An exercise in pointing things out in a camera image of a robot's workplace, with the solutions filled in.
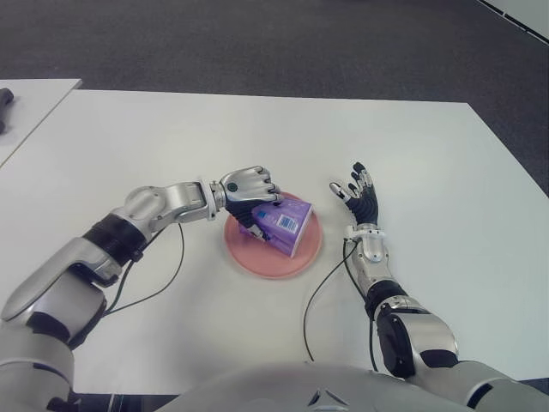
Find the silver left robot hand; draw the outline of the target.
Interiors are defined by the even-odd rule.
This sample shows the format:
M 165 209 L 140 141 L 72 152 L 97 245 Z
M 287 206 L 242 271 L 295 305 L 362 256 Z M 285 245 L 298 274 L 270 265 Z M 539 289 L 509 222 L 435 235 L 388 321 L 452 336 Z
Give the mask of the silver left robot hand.
M 267 240 L 268 236 L 256 223 L 252 210 L 283 198 L 280 188 L 271 181 L 270 171 L 261 166 L 240 169 L 226 174 L 220 185 L 224 192 L 224 208 L 253 237 Z

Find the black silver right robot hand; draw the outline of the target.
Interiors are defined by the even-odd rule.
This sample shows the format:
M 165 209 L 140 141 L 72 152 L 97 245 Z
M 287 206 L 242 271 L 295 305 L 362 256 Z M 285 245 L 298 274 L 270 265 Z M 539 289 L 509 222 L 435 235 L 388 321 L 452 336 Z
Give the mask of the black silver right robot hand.
M 336 182 L 331 182 L 329 189 L 346 205 L 357 225 L 377 225 L 378 202 L 371 175 L 362 163 L 355 162 L 351 177 L 354 184 L 349 183 L 346 189 Z

